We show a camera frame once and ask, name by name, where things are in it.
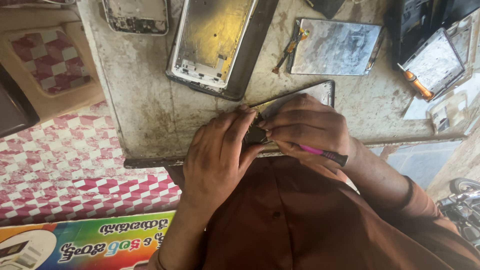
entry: workbench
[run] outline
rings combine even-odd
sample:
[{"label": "workbench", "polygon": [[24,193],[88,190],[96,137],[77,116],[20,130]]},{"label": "workbench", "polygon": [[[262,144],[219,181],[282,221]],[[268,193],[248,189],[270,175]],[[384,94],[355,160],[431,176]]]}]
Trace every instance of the workbench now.
[{"label": "workbench", "polygon": [[[77,2],[126,163],[133,161],[127,168],[165,165],[162,161],[178,163],[201,125],[241,104],[192,91],[166,78],[183,0],[170,1],[170,30],[163,37],[114,32],[107,25],[101,0]],[[334,19],[383,25],[386,5],[383,0],[346,0]],[[440,136],[434,136],[430,120],[403,120],[415,92],[402,74],[391,68],[388,34],[368,76],[292,75],[285,71],[285,65],[280,74],[272,73],[298,17],[324,18],[304,0],[278,3],[242,102],[258,103],[332,79],[336,83],[335,109],[346,117],[350,134],[370,147],[465,137],[479,114],[478,100],[469,108],[468,121]]]}]

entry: poster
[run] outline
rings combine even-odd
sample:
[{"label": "poster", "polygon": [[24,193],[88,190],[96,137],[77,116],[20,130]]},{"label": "poster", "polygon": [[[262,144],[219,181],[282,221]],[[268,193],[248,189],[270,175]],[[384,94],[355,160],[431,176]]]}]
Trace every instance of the poster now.
[{"label": "poster", "polygon": [[0,270],[146,270],[174,214],[0,227]]}]

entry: screwdriver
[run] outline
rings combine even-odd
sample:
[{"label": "screwdriver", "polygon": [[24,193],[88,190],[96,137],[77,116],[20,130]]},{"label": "screwdriver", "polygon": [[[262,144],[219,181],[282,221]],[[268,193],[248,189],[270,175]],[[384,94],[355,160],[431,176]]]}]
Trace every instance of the screwdriver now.
[{"label": "screwdriver", "polygon": [[410,83],[410,85],[412,85],[412,87],[417,90],[423,97],[423,99],[425,100],[430,100],[432,99],[435,94],[433,92],[431,92],[430,90],[428,90],[427,88],[425,88],[421,83],[420,81],[418,80],[418,78],[415,76],[415,74],[413,74],[411,71],[408,71],[408,70],[405,70],[402,65],[400,65],[399,63],[397,63],[397,65],[400,67],[400,69],[403,71],[403,75],[405,76],[405,78],[407,79],[407,81]]}]

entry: checkered tile pattern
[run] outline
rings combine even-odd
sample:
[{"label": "checkered tile pattern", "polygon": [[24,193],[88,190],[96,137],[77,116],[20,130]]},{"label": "checkered tile pattern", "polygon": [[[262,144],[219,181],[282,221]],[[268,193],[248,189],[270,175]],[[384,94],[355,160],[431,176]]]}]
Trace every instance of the checkered tile pattern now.
[{"label": "checkered tile pattern", "polygon": [[106,102],[0,138],[0,225],[175,207],[181,191],[163,168],[124,160]]},{"label": "checkered tile pattern", "polygon": [[9,41],[25,68],[48,93],[75,88],[91,80],[77,50],[62,31],[11,35]]}]

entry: repair tool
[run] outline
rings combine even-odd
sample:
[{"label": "repair tool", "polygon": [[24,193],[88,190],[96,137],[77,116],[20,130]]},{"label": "repair tool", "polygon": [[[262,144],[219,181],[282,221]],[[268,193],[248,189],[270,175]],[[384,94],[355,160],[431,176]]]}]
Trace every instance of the repair tool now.
[{"label": "repair tool", "polygon": [[300,148],[312,154],[322,156],[329,160],[333,160],[336,163],[338,163],[341,167],[344,167],[348,161],[348,156],[340,155],[337,152],[325,151],[325,150],[313,148],[306,145],[300,145]]},{"label": "repair tool", "polygon": [[415,74],[413,74],[412,72],[408,71],[408,70],[405,70],[402,65],[400,65],[399,63],[397,63],[397,65],[400,67],[400,70],[402,71],[403,75],[405,76],[405,78],[407,79],[407,81],[410,83],[410,85],[412,85],[412,87],[417,90],[423,97],[423,99],[425,100],[430,100],[432,99],[435,94],[432,93],[430,90],[428,90],[427,88],[425,88],[421,83],[420,81],[418,80],[418,78],[415,76]]},{"label": "repair tool", "polygon": [[280,67],[283,65],[285,59],[287,59],[287,57],[293,52],[293,50],[298,46],[300,41],[306,39],[309,34],[309,30],[303,30],[303,28],[300,27],[298,34],[290,40],[290,43],[283,50],[283,57],[282,59],[280,59],[280,62],[278,62],[278,65],[276,65],[276,67],[272,70],[273,73],[278,74],[278,69],[280,69]]},{"label": "repair tool", "polygon": [[[322,104],[333,108],[335,100],[335,82],[326,81],[323,83],[317,83],[250,106],[250,108],[256,109],[258,114],[243,138],[244,144],[268,144],[272,142],[266,137],[265,130],[257,126],[258,123],[274,116],[283,105],[301,94],[309,94]],[[327,159],[333,160],[342,167],[345,166],[348,160],[348,156],[343,156],[335,152],[324,151],[304,145],[300,145],[300,147],[310,153],[321,155]]]}]

